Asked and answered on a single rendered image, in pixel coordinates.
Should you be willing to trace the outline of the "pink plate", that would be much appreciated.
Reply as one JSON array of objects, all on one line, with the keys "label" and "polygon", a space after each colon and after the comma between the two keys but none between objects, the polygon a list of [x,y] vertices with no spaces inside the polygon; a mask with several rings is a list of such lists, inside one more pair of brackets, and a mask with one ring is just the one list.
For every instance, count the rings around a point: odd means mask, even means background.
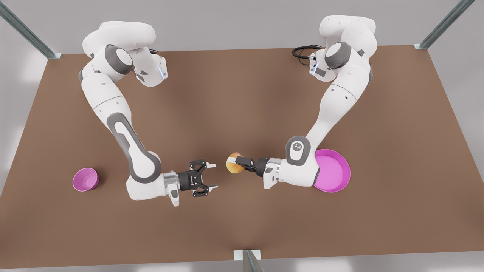
[{"label": "pink plate", "polygon": [[319,174],[314,187],[327,193],[343,190],[351,177],[351,169],[347,160],[338,152],[330,149],[316,150],[316,162]]}]

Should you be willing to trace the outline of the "silver frame post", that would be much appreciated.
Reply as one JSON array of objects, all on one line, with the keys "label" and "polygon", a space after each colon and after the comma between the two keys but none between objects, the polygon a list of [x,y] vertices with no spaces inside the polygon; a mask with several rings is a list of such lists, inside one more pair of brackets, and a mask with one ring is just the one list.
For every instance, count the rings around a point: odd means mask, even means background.
[{"label": "silver frame post", "polygon": [[24,22],[0,0],[0,17],[12,26],[23,38],[34,46],[48,60],[59,60],[61,53],[51,50]]},{"label": "silver frame post", "polygon": [[420,43],[413,44],[415,50],[428,50],[437,39],[475,2],[460,0],[439,24]]},{"label": "silver frame post", "polygon": [[259,249],[235,250],[233,251],[233,259],[242,261],[244,272],[265,272],[260,263],[261,250]]}]

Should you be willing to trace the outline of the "yellow red apple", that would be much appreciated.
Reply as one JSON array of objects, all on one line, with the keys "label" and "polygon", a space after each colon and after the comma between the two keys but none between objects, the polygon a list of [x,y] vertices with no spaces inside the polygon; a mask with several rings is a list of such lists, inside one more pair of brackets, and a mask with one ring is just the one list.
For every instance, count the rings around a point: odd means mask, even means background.
[{"label": "yellow red apple", "polygon": [[226,161],[225,165],[226,165],[226,168],[228,169],[228,171],[230,173],[240,173],[240,172],[243,172],[245,170],[245,168],[241,165],[238,165],[235,163],[235,159],[238,157],[238,156],[242,156],[240,153],[232,153],[229,157],[228,157],[228,160]]}]

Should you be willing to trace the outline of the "pink bowl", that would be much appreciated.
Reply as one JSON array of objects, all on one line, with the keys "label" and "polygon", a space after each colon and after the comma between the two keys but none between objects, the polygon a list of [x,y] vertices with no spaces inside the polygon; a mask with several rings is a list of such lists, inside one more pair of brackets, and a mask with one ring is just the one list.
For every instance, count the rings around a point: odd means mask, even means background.
[{"label": "pink bowl", "polygon": [[78,170],[73,177],[72,185],[79,192],[95,189],[99,184],[99,175],[93,168]]}]

